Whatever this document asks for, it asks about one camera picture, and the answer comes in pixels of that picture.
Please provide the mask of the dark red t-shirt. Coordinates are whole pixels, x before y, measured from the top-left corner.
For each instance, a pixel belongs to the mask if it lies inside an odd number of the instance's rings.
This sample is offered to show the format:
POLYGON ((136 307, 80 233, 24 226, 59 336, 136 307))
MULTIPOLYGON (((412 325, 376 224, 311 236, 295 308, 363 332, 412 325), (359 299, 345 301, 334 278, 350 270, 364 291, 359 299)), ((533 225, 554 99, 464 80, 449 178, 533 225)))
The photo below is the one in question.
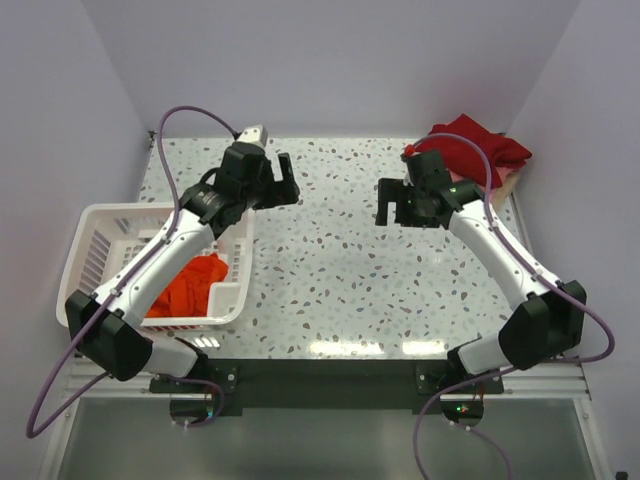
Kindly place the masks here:
POLYGON ((448 124, 436 124, 428 137, 417 141, 420 152, 437 150, 445 167, 462 179, 486 186, 486 165, 492 175, 497 167, 520 170, 526 166, 532 153, 516 140, 492 133, 466 114, 448 124))

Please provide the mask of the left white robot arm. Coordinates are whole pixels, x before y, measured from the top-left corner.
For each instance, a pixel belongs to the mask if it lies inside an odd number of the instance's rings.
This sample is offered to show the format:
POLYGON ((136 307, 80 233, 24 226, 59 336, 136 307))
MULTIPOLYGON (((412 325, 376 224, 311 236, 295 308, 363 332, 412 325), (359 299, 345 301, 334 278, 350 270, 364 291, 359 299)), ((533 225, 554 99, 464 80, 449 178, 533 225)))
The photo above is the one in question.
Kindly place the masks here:
POLYGON ((76 290, 66 299, 73 349, 119 381, 148 372, 171 376, 185 392, 200 390, 207 380, 203 353, 181 340, 146 335, 140 325, 184 267, 246 211, 298 202, 291 158, 277 158, 280 180, 263 147, 241 141, 227 147, 220 165, 184 191, 176 210, 125 268, 92 292, 76 290))

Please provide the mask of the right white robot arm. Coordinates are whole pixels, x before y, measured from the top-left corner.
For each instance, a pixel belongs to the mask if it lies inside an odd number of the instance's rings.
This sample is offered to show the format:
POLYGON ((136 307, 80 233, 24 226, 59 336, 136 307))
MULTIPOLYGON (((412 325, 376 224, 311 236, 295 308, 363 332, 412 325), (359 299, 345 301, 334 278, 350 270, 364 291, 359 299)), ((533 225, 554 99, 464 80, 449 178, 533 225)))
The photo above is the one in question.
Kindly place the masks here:
POLYGON ((504 229, 484 194, 471 180, 453 181, 439 152, 404 156, 403 179, 378 182, 376 223, 386 225, 388 207, 403 227, 448 230, 477 257, 505 296, 512 313, 496 333, 459 345, 447 353, 439 381, 469 392, 481 374, 503 367, 527 370, 576 347, 582 337, 586 291, 577 281, 563 282, 504 229))

